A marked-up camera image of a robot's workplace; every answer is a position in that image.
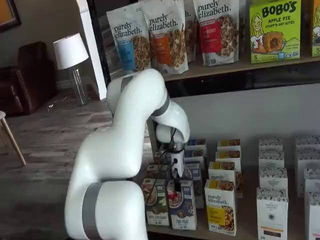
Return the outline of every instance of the leather armchair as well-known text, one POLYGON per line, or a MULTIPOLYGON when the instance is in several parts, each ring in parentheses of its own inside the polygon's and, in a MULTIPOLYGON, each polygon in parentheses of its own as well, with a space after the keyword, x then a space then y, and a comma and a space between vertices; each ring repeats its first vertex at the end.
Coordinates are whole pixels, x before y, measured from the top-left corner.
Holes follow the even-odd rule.
POLYGON ((18 64, 0 67, 0 111, 31 114, 57 93, 55 64, 44 42, 19 48, 18 64))

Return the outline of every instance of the gray wall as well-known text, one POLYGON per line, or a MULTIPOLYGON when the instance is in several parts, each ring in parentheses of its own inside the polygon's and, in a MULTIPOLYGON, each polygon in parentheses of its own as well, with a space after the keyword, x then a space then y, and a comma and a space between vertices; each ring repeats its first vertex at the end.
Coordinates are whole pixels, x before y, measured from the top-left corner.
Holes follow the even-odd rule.
MULTIPOLYGON (((83 31, 76 0, 15 0, 14 2, 22 25, 0 33, 0 67, 15 65, 19 47, 37 41, 46 43, 49 57, 55 61, 52 43, 83 31)), ((83 74, 92 76, 89 59, 83 66, 83 74)), ((67 70, 58 71, 58 80, 66 79, 69 79, 67 70)))

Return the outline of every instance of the granola bag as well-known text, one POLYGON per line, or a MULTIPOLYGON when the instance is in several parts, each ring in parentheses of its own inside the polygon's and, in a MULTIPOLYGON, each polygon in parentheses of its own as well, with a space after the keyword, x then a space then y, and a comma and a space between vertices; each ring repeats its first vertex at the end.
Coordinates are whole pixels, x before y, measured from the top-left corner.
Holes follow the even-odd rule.
POLYGON ((194 0, 205 66, 239 59, 239 0, 194 0))
POLYGON ((198 20, 193 0, 184 0, 185 48, 188 63, 196 59, 198 20))
POLYGON ((149 30, 140 5, 135 3, 106 13, 127 74, 150 68, 149 30))
POLYGON ((149 0, 141 5, 155 46, 159 71, 171 75, 187 71, 183 0, 149 0))

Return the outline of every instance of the bobo's logo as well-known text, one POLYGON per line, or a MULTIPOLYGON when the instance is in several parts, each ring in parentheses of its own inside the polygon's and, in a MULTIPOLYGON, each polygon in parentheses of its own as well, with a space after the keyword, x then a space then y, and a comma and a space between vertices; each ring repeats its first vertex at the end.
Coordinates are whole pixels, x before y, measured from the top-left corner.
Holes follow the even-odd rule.
POLYGON ((271 15, 281 15, 283 12, 293 13, 296 8, 297 1, 286 2, 285 4, 278 4, 273 6, 266 6, 262 9, 262 17, 266 18, 269 14, 271 15))

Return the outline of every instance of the bobo's box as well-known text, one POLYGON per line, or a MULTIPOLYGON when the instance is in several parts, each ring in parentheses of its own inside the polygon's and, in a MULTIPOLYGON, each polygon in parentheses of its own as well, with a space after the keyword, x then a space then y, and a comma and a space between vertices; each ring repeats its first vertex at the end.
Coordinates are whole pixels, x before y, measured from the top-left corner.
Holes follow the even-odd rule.
POLYGON ((181 191, 175 191, 175 182, 170 180, 167 195, 172 228, 177 230, 196 230, 197 213, 192 180, 181 180, 181 191))
POLYGON ((258 239, 288 239, 288 195, 284 189, 258 188, 256 210, 258 239))
POLYGON ((300 58, 301 0, 250 6, 251 63, 300 58))

